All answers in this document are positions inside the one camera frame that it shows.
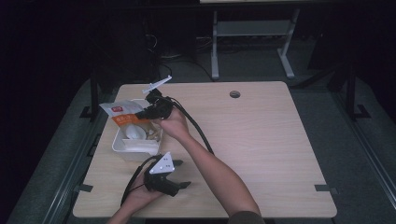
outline black cable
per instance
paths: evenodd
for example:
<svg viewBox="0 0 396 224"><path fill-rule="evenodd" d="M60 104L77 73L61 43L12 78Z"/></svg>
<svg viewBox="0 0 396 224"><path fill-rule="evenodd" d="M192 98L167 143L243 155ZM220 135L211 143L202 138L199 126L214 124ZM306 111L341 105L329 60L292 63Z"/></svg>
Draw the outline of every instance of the black cable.
<svg viewBox="0 0 396 224"><path fill-rule="evenodd" d="M124 193L123 193L123 195L122 195L121 205L125 202L125 200L126 200L126 198L128 197L129 193L130 193L132 190L136 189L136 188L134 188L134 189L130 189L130 188L131 188L132 184L134 183L134 181L137 179L137 176L138 176L138 175L140 174L140 172L142 171L143 167L144 167L149 161L151 161L151 160L153 160L153 159L158 160L161 156L162 156L161 154L160 154L160 155L156 155L156 156L152 156L152 157L146 159L145 161L143 161L143 163L142 163L139 167L137 167L136 171L134 172L134 175L133 175L133 176L131 177L131 179L129 180L129 183L128 183L128 185L126 186L125 191L124 191Z"/></svg>
<svg viewBox="0 0 396 224"><path fill-rule="evenodd" d="M137 187L135 187L135 188L129 190L129 192L132 192L132 191L134 191L134 190L136 190L136 189L138 189L138 188L141 188L141 187L143 187L145 184L147 184L147 183L143 183L143 184L141 184L141 185L139 185L139 186L137 186Z"/></svg>
<svg viewBox="0 0 396 224"><path fill-rule="evenodd" d="M221 49L222 47L227 48L228 46L231 45L231 49L230 50L224 50ZM235 38L223 38L221 39L221 41L218 41L218 53L221 54L235 54L238 53L239 51L241 51L242 46L237 44L235 42Z"/></svg>
<svg viewBox="0 0 396 224"><path fill-rule="evenodd" d="M172 69L168 65L165 65L163 63L160 63L160 65L165 67L165 68L167 68L169 70L169 73L170 73L169 76L172 76Z"/></svg>
<svg viewBox="0 0 396 224"><path fill-rule="evenodd" d="M186 109L184 109L184 107L181 105L181 103L179 101L177 101L175 98L165 98L162 96L153 96L152 98L157 98L157 99L161 99L161 100L165 100L169 103L171 103L173 106L175 106L177 109L179 109L185 116L186 118L191 122L191 124L194 126L194 128L198 131L198 133L201 135L202 140L204 140L204 143L206 145L207 150L212 153L213 155L215 155L215 152L212 149L212 146L210 146L209 141L207 141L207 138L204 134L204 132L202 131L201 127L198 125L198 123L192 118L192 116L190 116L190 114L187 112Z"/></svg>
<svg viewBox="0 0 396 224"><path fill-rule="evenodd" d="M177 107L177 109L179 109L186 117L187 119L189 119L189 121L192 123L192 125L194 125L195 129L198 131L198 133L201 135L202 140L204 140L204 143L207 147L207 150L212 153L213 155L215 155L215 153L213 152L212 147L210 146L209 142L206 139L206 136L204 135L204 132L201 130L201 128L199 127L198 123L195 122L195 120L192 118L192 116L190 116L187 111L180 105L178 104L174 104L175 107Z"/></svg>
<svg viewBox="0 0 396 224"><path fill-rule="evenodd" d="M202 70L204 70L204 72L210 78L210 80L215 81L215 80L212 79L212 76L210 76L210 74L207 72L207 70L203 66L201 66L200 64L198 64L196 62L191 62L191 61L187 61L186 60L186 61L175 61L175 62L166 62L166 63L193 63L193 64L199 66L200 68L202 68Z"/></svg>

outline forearm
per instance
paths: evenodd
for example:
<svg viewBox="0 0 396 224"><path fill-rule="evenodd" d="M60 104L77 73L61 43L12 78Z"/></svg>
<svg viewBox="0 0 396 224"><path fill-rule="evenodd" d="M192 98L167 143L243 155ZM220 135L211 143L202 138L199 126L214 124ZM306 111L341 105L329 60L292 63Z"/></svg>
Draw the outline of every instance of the forearm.
<svg viewBox="0 0 396 224"><path fill-rule="evenodd" d="M229 216L239 211L261 214L247 186L233 169L209 153L194 138L183 137L178 141L189 152L205 182Z"/></svg>
<svg viewBox="0 0 396 224"><path fill-rule="evenodd" d="M127 223L129 218L134 214L134 210L128 206L122 206L114 215L110 218L107 224L124 224Z"/></svg>

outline dark background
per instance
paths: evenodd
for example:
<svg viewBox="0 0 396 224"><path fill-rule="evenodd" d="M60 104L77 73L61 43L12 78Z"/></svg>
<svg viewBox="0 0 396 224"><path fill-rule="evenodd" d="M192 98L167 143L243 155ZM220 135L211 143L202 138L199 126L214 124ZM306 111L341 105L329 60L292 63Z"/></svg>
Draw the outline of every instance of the dark background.
<svg viewBox="0 0 396 224"><path fill-rule="evenodd" d="M394 11L395 4L305 7L294 38L318 40L312 68L326 68L351 53L358 76L396 120ZM255 19L263 14L279 15L255 10L244 18L246 13L234 10L221 16ZM95 0L0 3L1 223L7 221L78 88L92 73L102 91L122 83L150 82L158 75L158 55L146 50L147 30L192 58L195 37L211 35L210 11L157 10L149 22L143 15L108 10Z"/></svg>

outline dark sleeve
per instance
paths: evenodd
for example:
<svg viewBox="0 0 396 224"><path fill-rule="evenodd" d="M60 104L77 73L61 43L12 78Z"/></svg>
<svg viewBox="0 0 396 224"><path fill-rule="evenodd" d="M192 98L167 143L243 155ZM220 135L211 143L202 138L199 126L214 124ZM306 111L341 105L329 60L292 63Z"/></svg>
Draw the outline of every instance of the dark sleeve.
<svg viewBox="0 0 396 224"><path fill-rule="evenodd" d="M254 212L238 212L230 217L228 224L264 224L264 219Z"/></svg>

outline white object in container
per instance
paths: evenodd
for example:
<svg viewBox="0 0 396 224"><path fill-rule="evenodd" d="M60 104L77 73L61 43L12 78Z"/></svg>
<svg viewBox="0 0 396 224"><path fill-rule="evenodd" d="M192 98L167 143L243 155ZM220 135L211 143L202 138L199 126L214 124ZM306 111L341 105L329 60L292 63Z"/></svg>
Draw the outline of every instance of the white object in container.
<svg viewBox="0 0 396 224"><path fill-rule="evenodd" d="M129 139L146 139L148 137L145 130L134 124L128 125L125 133Z"/></svg>
<svg viewBox="0 0 396 224"><path fill-rule="evenodd" d="M113 150L126 161L145 161L158 154L160 142L157 140L128 139L118 129L113 142Z"/></svg>

